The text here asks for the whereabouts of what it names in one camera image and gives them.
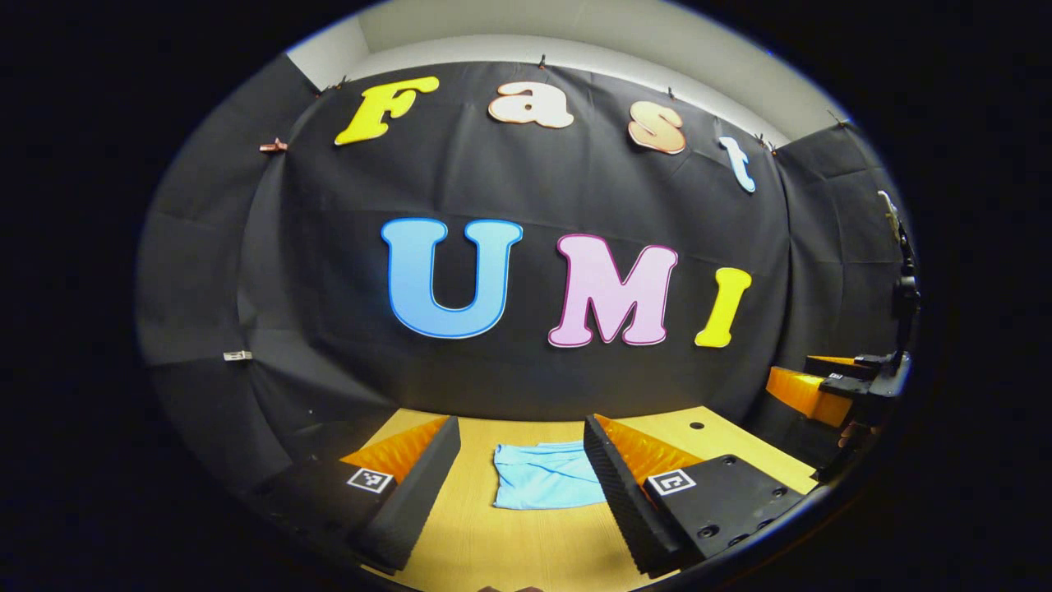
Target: blue letter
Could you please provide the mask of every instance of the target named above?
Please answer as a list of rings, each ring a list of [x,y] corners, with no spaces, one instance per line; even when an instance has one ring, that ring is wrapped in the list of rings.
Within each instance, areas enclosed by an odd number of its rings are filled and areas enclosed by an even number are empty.
[[[742,188],[749,192],[756,190],[755,181],[750,179],[749,173],[745,170],[745,165],[749,162],[749,157],[742,151],[734,138],[723,136],[720,138],[720,145],[727,148],[727,154],[730,155],[730,167],[734,169],[734,176],[737,177],[737,184],[742,185]]]
[[[464,236],[479,257],[474,301],[465,309],[447,309],[434,302],[434,245],[446,238],[446,225],[430,218],[402,218],[384,224],[380,234],[390,246],[387,285],[391,309],[402,325],[443,340],[474,338],[489,331],[504,314],[508,288],[508,256],[522,240],[523,228],[504,220],[476,220]]]

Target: table surface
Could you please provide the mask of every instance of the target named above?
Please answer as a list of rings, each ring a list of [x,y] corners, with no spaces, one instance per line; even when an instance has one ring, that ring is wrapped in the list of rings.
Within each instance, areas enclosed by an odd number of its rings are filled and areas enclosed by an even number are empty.
[[[441,416],[399,410],[365,446],[437,417]],[[817,485],[810,478],[813,468],[704,407],[616,421],[703,460],[734,454],[802,494]],[[460,454],[405,570],[388,576],[363,569],[425,592],[476,592],[487,586],[502,592],[530,586],[545,592],[625,591],[656,581],[635,570],[605,503],[561,510],[493,507],[497,445],[580,441],[583,421],[531,423],[461,417],[459,422]],[[695,422],[704,428],[691,428]]]

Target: pink letter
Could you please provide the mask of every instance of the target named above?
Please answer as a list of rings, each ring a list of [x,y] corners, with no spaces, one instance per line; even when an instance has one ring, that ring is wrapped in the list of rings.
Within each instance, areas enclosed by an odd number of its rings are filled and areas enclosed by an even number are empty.
[[[622,340],[630,346],[653,346],[665,341],[665,300],[668,278],[679,261],[675,250],[650,245],[640,251],[628,279],[621,281],[606,241],[587,233],[568,233],[557,248],[566,257],[566,299],[563,320],[548,332],[557,348],[580,348],[591,342],[586,327],[591,305],[605,344],[613,342],[628,313],[635,309],[632,325]]]

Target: yellow letter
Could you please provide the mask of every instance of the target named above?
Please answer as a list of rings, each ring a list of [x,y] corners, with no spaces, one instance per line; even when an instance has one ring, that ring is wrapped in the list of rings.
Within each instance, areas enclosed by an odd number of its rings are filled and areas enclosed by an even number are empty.
[[[383,136],[387,132],[387,124],[383,121],[384,113],[390,111],[391,119],[402,117],[412,106],[412,101],[417,100],[416,90],[430,93],[438,87],[439,79],[428,76],[368,88],[362,93],[365,100],[355,113],[350,125],[336,137],[336,145],[372,140]],[[396,97],[394,94],[399,90],[405,91]]]
[[[730,324],[742,302],[742,292],[752,285],[752,275],[734,267],[721,267],[716,269],[716,283],[720,290],[709,323],[694,336],[694,345],[700,348],[723,348],[730,344]]]
[[[521,95],[529,90],[531,95]],[[503,97],[489,103],[489,115],[498,121],[530,123],[545,127],[566,127],[573,116],[566,110],[566,93],[541,82],[508,82],[497,87]]]
[[[628,109],[634,121],[628,122],[628,135],[641,146],[667,154],[680,154],[687,147],[687,138],[676,127],[683,127],[680,114],[650,101],[638,101]]]

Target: light blue cloth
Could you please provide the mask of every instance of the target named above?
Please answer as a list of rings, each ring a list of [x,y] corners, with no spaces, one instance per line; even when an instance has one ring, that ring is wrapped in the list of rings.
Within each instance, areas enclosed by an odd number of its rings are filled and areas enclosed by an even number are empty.
[[[606,502],[583,441],[534,447],[498,445],[493,465],[501,479],[493,503],[497,508],[551,510]]]

